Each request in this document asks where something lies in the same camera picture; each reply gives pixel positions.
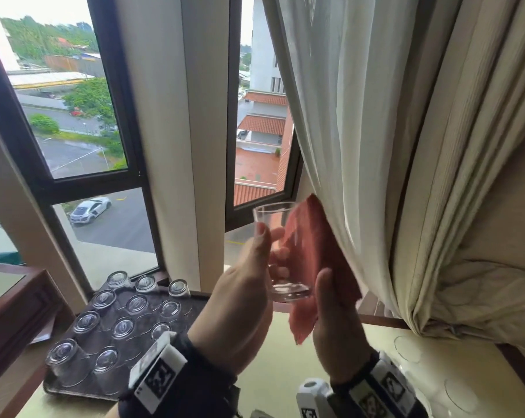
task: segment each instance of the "red cloth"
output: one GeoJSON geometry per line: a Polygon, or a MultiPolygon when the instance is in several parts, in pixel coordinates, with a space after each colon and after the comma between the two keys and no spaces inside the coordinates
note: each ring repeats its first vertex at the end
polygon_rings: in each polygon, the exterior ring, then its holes
{"type": "MultiPolygon", "coordinates": [[[[285,230],[284,246],[290,249],[286,265],[291,280],[314,288],[319,271],[329,267],[334,274],[340,302],[355,305],[362,297],[361,291],[316,195],[310,195],[292,211],[285,230]]],[[[296,344],[302,344],[313,331],[317,318],[314,294],[292,304],[289,322],[296,344]]]]}

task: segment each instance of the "sky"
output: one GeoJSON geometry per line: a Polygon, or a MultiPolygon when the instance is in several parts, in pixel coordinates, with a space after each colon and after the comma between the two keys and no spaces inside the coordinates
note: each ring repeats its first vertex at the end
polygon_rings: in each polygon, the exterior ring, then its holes
{"type": "MultiPolygon", "coordinates": [[[[86,0],[0,0],[0,17],[21,19],[32,16],[39,23],[92,25],[86,0]]],[[[253,30],[253,0],[241,5],[241,44],[251,45],[253,30]]]]}

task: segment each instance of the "hand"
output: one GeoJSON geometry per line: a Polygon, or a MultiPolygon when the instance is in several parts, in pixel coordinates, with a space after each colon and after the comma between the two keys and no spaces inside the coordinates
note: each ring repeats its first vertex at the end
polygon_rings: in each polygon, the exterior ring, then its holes
{"type": "Polygon", "coordinates": [[[369,361],[373,349],[367,342],[355,303],[342,305],[331,269],[322,269],[315,282],[319,318],[313,343],[330,382],[348,382],[369,361]]]}
{"type": "Polygon", "coordinates": [[[255,223],[255,237],[245,243],[238,263],[219,278],[187,333],[205,358],[234,375],[255,358],[272,322],[269,262],[280,252],[271,253],[270,248],[283,236],[283,227],[270,231],[264,223],[255,223]]]}

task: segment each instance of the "black window frame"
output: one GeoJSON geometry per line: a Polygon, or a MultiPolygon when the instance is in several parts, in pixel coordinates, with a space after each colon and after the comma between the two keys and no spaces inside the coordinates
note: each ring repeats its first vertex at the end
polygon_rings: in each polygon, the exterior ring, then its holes
{"type": "Polygon", "coordinates": [[[228,49],[228,104],[227,104],[227,147],[226,147],[226,220],[225,231],[253,222],[253,208],[273,202],[295,201],[299,187],[299,180],[303,170],[303,158],[294,132],[292,146],[287,164],[287,174],[284,190],[271,195],[254,199],[253,201],[233,205],[233,191],[235,189],[235,149],[238,121],[238,86],[239,86],[239,59],[241,41],[241,0],[230,0],[230,35],[228,49]]]}
{"type": "Polygon", "coordinates": [[[165,270],[166,267],[161,251],[160,234],[150,192],[116,3],[115,0],[87,0],[87,3],[98,40],[99,52],[102,55],[106,80],[127,160],[127,168],[54,179],[41,155],[35,136],[24,116],[22,106],[17,100],[15,90],[9,82],[1,61],[0,134],[30,192],[36,198],[54,238],[75,273],[76,280],[83,289],[85,296],[90,300],[94,291],[53,209],[56,204],[140,188],[144,197],[158,266],[144,270],[138,275],[155,270],[165,270]]]}

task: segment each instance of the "car windshield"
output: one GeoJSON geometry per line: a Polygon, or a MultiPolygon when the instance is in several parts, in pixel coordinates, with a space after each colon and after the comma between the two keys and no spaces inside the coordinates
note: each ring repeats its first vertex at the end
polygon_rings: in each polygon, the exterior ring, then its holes
{"type": "Polygon", "coordinates": [[[88,210],[87,207],[77,207],[73,211],[74,216],[82,216],[88,210]]]}

